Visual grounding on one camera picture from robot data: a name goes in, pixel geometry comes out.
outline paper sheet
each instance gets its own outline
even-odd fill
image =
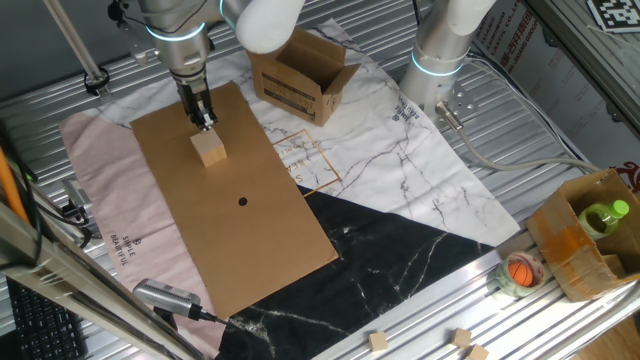
[[[133,131],[80,113],[60,124],[60,133],[124,287],[151,278],[197,294],[215,314]],[[222,324],[174,318],[196,348],[218,355]]]
[[[246,53],[207,65],[211,88],[238,84],[298,185],[492,246],[519,230],[427,116],[335,21],[312,32],[346,47],[347,65],[362,64],[321,128],[257,99]],[[166,79],[86,114],[129,126],[177,101],[174,81]],[[311,142],[296,140],[302,134]]]

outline green bottle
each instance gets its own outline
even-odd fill
[[[620,219],[629,213],[629,204],[616,200],[613,204],[595,203],[584,210],[578,222],[596,241],[618,230]]]

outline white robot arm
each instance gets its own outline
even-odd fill
[[[122,0],[116,0],[118,8]],[[156,55],[171,71],[190,120],[202,130],[217,121],[209,98],[206,60],[213,44],[207,24],[225,21],[254,53],[269,53],[291,36],[304,0],[139,0]],[[123,16],[118,27],[131,31]]]
[[[436,0],[420,23],[402,91],[429,116],[447,102],[469,46],[495,0]]]

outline orange ball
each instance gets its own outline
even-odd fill
[[[533,271],[525,263],[514,262],[509,264],[509,274],[513,281],[520,286],[529,287],[533,282]]]

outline cardboard box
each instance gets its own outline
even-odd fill
[[[344,66],[346,49],[296,28],[280,50],[249,53],[258,98],[318,126],[342,101],[360,64]]]
[[[595,202],[615,200],[626,201],[629,214],[615,233],[594,242],[576,214]],[[527,221],[527,227],[573,301],[593,299],[640,279],[640,201],[615,170],[565,182]]]

